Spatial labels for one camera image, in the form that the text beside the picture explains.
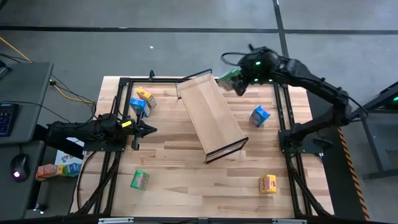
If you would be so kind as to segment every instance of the wooden table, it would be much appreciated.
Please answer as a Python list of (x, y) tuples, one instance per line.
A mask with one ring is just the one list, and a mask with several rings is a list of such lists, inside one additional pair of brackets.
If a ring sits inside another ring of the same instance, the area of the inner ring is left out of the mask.
[[(97, 114), (109, 112), (119, 78), (104, 77)], [(280, 127), (272, 85), (250, 86), (242, 97), (220, 88), (249, 141), (241, 151), (210, 164), (203, 163), (205, 152), (183, 101), (176, 97), (175, 85), (135, 83), (134, 96), (140, 86), (154, 93), (157, 106), (144, 121), (158, 131), (140, 140), (139, 151), (133, 151), (131, 139), (127, 140), (119, 166), (112, 216), (294, 217), (285, 158), (279, 149), (277, 131)], [(310, 120), (306, 91), (291, 86), (289, 91), (296, 122)], [(260, 128), (249, 122), (256, 105), (262, 105), (271, 114)], [(130, 110), (129, 114), (133, 116), (134, 113)], [(104, 153), (97, 153), (86, 166), (80, 186), (82, 204), (98, 185), (103, 157)], [(303, 154), (302, 159), (309, 189), (324, 208), (333, 213), (321, 160), (309, 154)], [(136, 169), (150, 174), (146, 191), (130, 187)], [(258, 179), (266, 174), (277, 176), (276, 194), (259, 193)], [(297, 189), (300, 208), (304, 211), (302, 193), (298, 186)], [(105, 189), (101, 211), (106, 204), (107, 191)], [(71, 209), (74, 211), (76, 195)]]

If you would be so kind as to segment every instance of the gray floor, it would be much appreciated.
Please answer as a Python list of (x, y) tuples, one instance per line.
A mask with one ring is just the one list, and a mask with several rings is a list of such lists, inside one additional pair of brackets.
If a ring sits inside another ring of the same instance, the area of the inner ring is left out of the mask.
[[(279, 0), (285, 29), (398, 29), (395, 0)], [(276, 29), (272, 0), (12, 0), (0, 23), (25, 26)], [(189, 75), (230, 68), (219, 57), (246, 51), (248, 43), (281, 53), (278, 34), (180, 32), (1, 31), (0, 36), (36, 62), (51, 61), (54, 75), (73, 91), (96, 100), (105, 75)], [(289, 55), (360, 103), (397, 81), (398, 35), (292, 35)], [(16, 55), (0, 44), (0, 52)], [(90, 110), (49, 88), (45, 106), (70, 120)], [(58, 120), (43, 111), (40, 123)], [(361, 124), (343, 129), (358, 176), (376, 171)], [(398, 177), (359, 180), (372, 220), (397, 222)]]

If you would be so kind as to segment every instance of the black desk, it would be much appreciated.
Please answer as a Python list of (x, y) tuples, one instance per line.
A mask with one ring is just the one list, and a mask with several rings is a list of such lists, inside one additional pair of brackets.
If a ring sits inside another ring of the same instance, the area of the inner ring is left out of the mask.
[(35, 180), (37, 167), (43, 159), (45, 144), (34, 141), (21, 144), (22, 153), (29, 157), (29, 178), (23, 182), (15, 182), (11, 177), (10, 163), (19, 154), (19, 145), (0, 145), (0, 220), (15, 220), (24, 218), (25, 212), (33, 208), (40, 182)]
[[(52, 63), (19, 63), (0, 80), (0, 102), (26, 101), (42, 105), (53, 69)], [(41, 107), (19, 103), (11, 136), (1, 137), (0, 145), (31, 142)]]

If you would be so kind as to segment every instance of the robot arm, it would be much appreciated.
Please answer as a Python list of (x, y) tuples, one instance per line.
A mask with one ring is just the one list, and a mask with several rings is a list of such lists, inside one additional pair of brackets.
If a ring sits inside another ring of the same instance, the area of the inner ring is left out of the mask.
[[(248, 54), (231, 52), (221, 56), (224, 63), (240, 67), (240, 70), (234, 69), (220, 77), (219, 81), (225, 89), (234, 89), (241, 96), (250, 84), (263, 84), (272, 80), (280, 84), (301, 86), (333, 105), (325, 114), (307, 123), (294, 124), (286, 135), (286, 147), (301, 145), (306, 135), (322, 128), (345, 126), (351, 122), (351, 107), (348, 104), (350, 97), (341, 87), (337, 88), (324, 78), (316, 77), (299, 60), (281, 57), (267, 47), (254, 49), (250, 45), (249, 48), (251, 52)], [(233, 64), (224, 59), (229, 54), (243, 57), (238, 64)]]

